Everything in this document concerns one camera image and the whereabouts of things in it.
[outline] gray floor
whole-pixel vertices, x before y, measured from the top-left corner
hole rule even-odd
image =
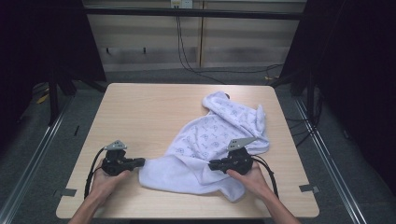
[[[233,71],[257,71],[260,67],[239,67]],[[253,74],[237,74],[229,72],[205,73],[226,84],[265,85],[275,78],[278,70]],[[219,84],[217,81],[202,77],[184,69],[150,70],[134,72],[107,73],[107,83],[111,82],[152,82],[152,83],[207,83]],[[12,223],[66,223],[56,217],[55,211],[60,201],[54,197],[54,191],[64,189],[71,175],[78,154],[91,127],[103,94],[77,82],[78,92],[64,114],[64,120],[56,133],[44,160],[39,165],[34,179],[30,184]],[[37,145],[47,130],[49,121],[49,101],[41,105],[34,100],[26,110],[19,125],[19,131],[10,141],[8,151],[0,159],[1,195],[0,205],[3,206],[7,197],[14,189],[21,174],[24,172]],[[290,86],[276,88],[276,95],[282,106],[285,117],[300,119],[295,97],[290,95]],[[60,104],[67,97],[61,96]],[[290,132],[295,143],[300,142],[307,134],[304,124],[289,120]],[[395,223],[396,200],[391,195],[381,178],[362,158],[359,148],[351,140],[344,137],[344,128],[332,111],[324,104],[318,129],[332,153],[352,194],[356,198],[367,223]],[[315,144],[307,138],[298,147],[307,177],[311,185],[318,186],[320,192],[315,194],[320,214],[315,218],[301,218],[303,223],[353,223],[345,208],[344,202],[337,191],[330,175],[316,150]],[[157,223],[155,220],[135,220],[131,223]],[[211,220],[181,221],[189,223],[212,222]],[[262,223],[262,220],[227,220],[227,223]],[[270,218],[265,223],[273,223]],[[129,220],[101,220],[93,223],[130,223]]]

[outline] controller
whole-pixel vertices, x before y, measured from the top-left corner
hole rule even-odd
[[[102,163],[102,169],[108,175],[119,175],[124,170],[132,171],[136,167],[145,165],[144,158],[126,159],[125,150],[127,147],[120,141],[108,145],[104,149],[107,150],[106,157]]]
[[[245,147],[229,151],[227,158],[209,162],[210,170],[221,170],[224,174],[226,174],[228,169],[232,169],[240,175],[245,175],[251,169],[252,165],[253,159]]]

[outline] white cloth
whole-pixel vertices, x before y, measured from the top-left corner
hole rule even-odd
[[[232,102],[222,91],[203,99],[209,113],[182,128],[158,159],[146,160],[139,170],[142,186],[180,193],[205,194],[220,190],[229,201],[245,193],[244,186],[222,171],[211,171],[208,162],[227,157],[232,139],[257,137],[246,146],[251,155],[268,150],[262,106],[252,109]]]

